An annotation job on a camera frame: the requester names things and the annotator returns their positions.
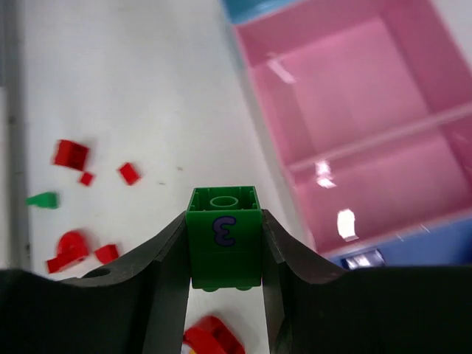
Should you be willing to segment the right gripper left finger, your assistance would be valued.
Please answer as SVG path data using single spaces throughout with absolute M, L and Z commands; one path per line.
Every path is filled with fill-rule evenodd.
M 190 289 L 184 215 L 83 277 L 1 272 L 3 353 L 179 353 Z

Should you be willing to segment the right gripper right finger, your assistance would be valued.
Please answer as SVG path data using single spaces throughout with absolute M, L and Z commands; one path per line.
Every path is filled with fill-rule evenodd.
M 272 353 L 469 353 L 471 267 L 343 269 L 263 211 Z

